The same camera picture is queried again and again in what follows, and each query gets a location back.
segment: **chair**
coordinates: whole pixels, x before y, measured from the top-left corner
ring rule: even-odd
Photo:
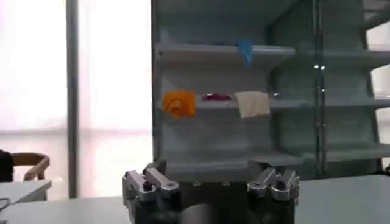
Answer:
[[[13,153],[12,159],[14,166],[33,166],[24,175],[24,181],[34,180],[35,177],[38,180],[44,180],[44,172],[50,165],[49,157],[41,153]]]

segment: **gray table surface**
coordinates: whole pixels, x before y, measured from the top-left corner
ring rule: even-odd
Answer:
[[[390,223],[390,178],[303,181],[297,224]],[[130,224],[121,197],[20,203],[0,212],[9,224]]]
[[[51,187],[49,180],[0,183],[0,198],[9,198],[11,203],[34,201]]]

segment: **blue cloth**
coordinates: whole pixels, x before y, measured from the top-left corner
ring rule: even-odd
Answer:
[[[250,39],[242,38],[238,40],[237,43],[239,52],[244,57],[244,66],[245,68],[249,68],[252,63],[252,54],[253,54],[253,42]]]

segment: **orange cloth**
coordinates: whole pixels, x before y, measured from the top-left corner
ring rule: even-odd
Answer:
[[[194,116],[195,93],[187,90],[170,91],[164,94],[163,110],[174,118]]]

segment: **beige cloth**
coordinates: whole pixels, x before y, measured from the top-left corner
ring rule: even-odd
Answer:
[[[242,119],[269,114],[269,99],[267,93],[248,91],[235,94]]]

